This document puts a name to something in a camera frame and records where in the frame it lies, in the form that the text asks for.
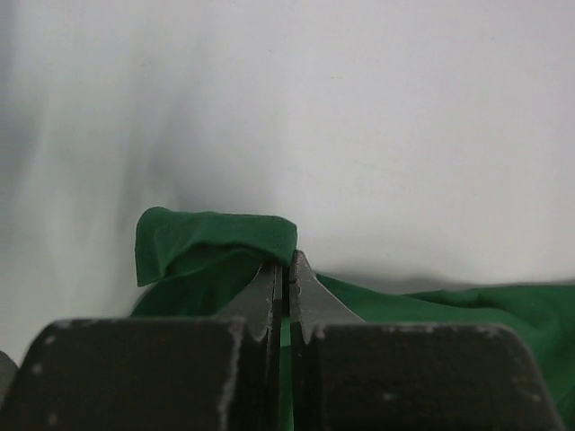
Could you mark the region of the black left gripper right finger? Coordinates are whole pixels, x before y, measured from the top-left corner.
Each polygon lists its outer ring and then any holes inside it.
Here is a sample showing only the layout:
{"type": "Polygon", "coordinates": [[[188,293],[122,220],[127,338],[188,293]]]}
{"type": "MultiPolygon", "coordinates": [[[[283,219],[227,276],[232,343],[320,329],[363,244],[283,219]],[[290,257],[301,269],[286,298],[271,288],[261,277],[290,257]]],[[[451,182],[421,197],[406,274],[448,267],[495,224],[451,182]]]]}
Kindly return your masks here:
{"type": "Polygon", "coordinates": [[[532,353],[496,323],[369,323],[305,254],[289,269],[297,430],[561,430],[532,353]]]}

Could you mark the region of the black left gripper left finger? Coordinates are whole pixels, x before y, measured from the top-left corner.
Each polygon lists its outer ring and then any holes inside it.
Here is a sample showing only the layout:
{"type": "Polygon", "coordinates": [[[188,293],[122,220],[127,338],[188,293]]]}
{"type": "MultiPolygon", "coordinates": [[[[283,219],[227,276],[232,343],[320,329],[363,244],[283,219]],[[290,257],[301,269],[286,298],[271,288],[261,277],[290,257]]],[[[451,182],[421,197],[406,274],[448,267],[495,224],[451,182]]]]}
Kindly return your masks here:
{"type": "Polygon", "coordinates": [[[279,429],[282,275],[261,267],[209,318],[52,322],[5,395],[2,429],[279,429]]]}

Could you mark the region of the green t shirt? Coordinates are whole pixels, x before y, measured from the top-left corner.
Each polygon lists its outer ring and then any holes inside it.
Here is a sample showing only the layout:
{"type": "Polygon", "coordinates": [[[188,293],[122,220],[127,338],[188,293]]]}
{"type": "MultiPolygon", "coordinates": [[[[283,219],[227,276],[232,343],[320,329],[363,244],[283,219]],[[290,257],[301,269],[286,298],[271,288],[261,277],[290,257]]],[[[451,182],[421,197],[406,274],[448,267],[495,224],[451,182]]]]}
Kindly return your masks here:
{"type": "MultiPolygon", "coordinates": [[[[297,228],[273,215],[175,212],[151,207],[136,227],[136,317],[204,317],[222,309],[263,264],[288,264],[297,228]]],[[[391,295],[320,276],[321,283],[370,322],[497,322],[531,348],[555,406],[574,427],[574,288],[473,287],[391,295]]]]}

